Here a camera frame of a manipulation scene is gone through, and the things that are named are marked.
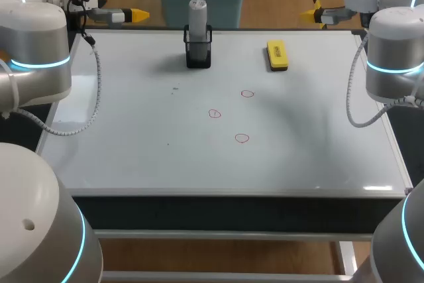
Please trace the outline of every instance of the yellow black tape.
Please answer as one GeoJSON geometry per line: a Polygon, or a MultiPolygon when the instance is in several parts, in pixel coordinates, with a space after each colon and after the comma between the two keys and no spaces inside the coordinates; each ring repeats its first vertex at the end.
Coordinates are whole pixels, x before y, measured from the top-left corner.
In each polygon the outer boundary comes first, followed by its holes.
{"type": "MultiPolygon", "coordinates": [[[[317,16],[322,15],[322,6],[321,6],[321,2],[320,0],[312,0],[313,1],[313,6],[315,8],[315,12],[314,12],[314,19],[317,19],[317,16]]],[[[321,29],[327,29],[327,25],[324,23],[320,23],[319,24],[319,28],[321,29]]]]}

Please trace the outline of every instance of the white coiled cable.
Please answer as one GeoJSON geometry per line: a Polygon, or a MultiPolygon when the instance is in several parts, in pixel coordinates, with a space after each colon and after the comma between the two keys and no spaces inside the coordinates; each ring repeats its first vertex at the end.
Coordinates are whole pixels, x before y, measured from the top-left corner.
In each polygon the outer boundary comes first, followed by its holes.
{"type": "Polygon", "coordinates": [[[357,123],[353,120],[352,114],[350,112],[350,94],[352,91],[352,83],[353,83],[353,75],[355,72],[356,62],[359,59],[360,53],[362,52],[362,49],[364,48],[365,44],[368,42],[368,33],[364,37],[364,40],[362,40],[360,46],[358,47],[358,50],[356,51],[355,57],[353,58],[352,66],[350,67],[350,74],[349,74],[349,80],[347,84],[347,93],[346,93],[346,113],[347,118],[353,126],[357,128],[363,128],[371,125],[375,121],[377,121],[381,116],[383,116],[384,113],[386,113],[389,109],[395,106],[416,106],[416,107],[424,107],[422,105],[424,103],[423,100],[416,99],[415,94],[417,93],[417,87],[419,86],[419,82],[422,80],[422,77],[418,77],[417,82],[414,86],[414,89],[412,91],[412,94],[410,96],[404,96],[400,99],[394,99],[389,104],[386,104],[373,118],[371,118],[369,121],[365,123],[357,123]]]}
{"type": "Polygon", "coordinates": [[[84,130],[86,130],[88,127],[91,126],[91,124],[93,124],[97,113],[99,112],[99,105],[100,105],[100,93],[101,93],[101,65],[100,65],[100,57],[99,57],[99,53],[97,52],[97,49],[95,47],[95,45],[91,45],[93,52],[94,52],[94,56],[95,56],[95,61],[97,64],[97,97],[95,100],[95,107],[94,107],[94,111],[93,111],[93,115],[91,116],[91,119],[80,129],[77,129],[75,131],[70,131],[70,132],[63,132],[63,131],[57,131],[56,129],[52,129],[51,127],[47,126],[43,121],[41,121],[37,116],[35,116],[34,114],[25,111],[24,109],[16,109],[13,110],[13,113],[17,113],[19,115],[25,116],[27,118],[29,118],[31,121],[34,121],[34,123],[36,123],[40,128],[44,129],[46,132],[56,135],[56,136],[71,136],[71,135],[76,135],[84,130]]]}

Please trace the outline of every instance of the black pen holder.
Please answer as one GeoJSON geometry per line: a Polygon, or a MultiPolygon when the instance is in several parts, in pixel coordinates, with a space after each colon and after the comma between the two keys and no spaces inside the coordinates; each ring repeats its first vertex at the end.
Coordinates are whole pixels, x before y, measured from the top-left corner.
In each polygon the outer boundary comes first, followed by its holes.
{"type": "Polygon", "coordinates": [[[211,67],[212,27],[206,25],[206,41],[190,41],[188,25],[184,26],[185,58],[189,69],[208,69],[211,67]],[[205,58],[193,59],[193,49],[207,52],[205,58]]]}

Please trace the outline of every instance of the small hole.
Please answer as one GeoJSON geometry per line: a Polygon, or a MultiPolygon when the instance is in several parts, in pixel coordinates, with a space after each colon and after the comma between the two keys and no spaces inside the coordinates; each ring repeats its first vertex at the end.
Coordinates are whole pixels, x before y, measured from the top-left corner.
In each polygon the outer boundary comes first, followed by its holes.
{"type": "Polygon", "coordinates": [[[32,231],[35,229],[35,224],[30,219],[23,219],[22,223],[24,225],[24,228],[28,231],[32,231]]]}

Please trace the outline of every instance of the metal table frame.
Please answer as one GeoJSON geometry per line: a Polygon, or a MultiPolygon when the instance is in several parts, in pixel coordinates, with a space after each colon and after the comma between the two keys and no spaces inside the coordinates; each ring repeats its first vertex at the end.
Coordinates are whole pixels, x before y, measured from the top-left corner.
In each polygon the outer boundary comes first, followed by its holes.
{"type": "Polygon", "coordinates": [[[370,241],[371,235],[245,233],[210,231],[120,231],[96,230],[100,239],[207,239],[207,240],[269,240],[269,241],[334,241],[342,275],[251,274],[210,272],[141,272],[104,271],[103,281],[115,282],[257,282],[257,283],[334,283],[353,282],[357,271],[352,241],[370,241]]]}

